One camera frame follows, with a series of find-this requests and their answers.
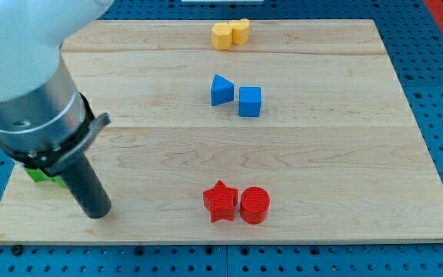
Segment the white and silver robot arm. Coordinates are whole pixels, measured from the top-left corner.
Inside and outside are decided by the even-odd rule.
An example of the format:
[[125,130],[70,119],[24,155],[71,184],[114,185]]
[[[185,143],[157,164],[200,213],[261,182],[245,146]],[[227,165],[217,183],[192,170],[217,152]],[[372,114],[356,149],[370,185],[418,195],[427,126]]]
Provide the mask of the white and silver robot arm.
[[111,5],[0,1],[0,148],[33,180],[62,181],[92,219],[107,215],[111,200],[85,153],[110,118],[78,90],[62,44]]

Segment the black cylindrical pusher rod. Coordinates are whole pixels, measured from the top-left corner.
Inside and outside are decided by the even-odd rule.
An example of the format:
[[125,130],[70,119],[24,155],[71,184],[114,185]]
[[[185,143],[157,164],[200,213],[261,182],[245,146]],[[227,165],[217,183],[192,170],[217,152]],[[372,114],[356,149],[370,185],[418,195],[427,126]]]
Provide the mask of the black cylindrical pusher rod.
[[85,154],[80,154],[59,175],[90,219],[100,219],[112,203]]

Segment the black clamp mount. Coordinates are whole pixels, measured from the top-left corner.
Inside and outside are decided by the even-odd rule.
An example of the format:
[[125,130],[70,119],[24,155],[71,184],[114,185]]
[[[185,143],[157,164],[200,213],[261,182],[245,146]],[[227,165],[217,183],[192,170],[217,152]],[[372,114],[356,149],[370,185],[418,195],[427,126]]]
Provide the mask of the black clamp mount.
[[108,113],[94,115],[86,97],[75,93],[70,106],[55,118],[21,131],[0,131],[0,146],[26,169],[54,177],[83,159],[110,122]]

